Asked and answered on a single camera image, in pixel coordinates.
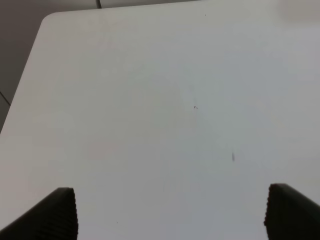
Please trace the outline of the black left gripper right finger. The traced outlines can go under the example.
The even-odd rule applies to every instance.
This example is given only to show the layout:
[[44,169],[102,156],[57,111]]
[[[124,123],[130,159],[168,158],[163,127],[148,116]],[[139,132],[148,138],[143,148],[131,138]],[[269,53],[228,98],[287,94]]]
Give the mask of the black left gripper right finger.
[[263,223],[269,240],[318,240],[320,206],[288,184],[273,183]]

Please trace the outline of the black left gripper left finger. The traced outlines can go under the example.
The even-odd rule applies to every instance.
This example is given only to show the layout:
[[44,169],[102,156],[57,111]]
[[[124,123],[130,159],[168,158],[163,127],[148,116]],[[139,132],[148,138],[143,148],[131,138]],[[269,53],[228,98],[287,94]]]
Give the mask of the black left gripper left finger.
[[76,240],[75,191],[59,187],[0,231],[2,240]]

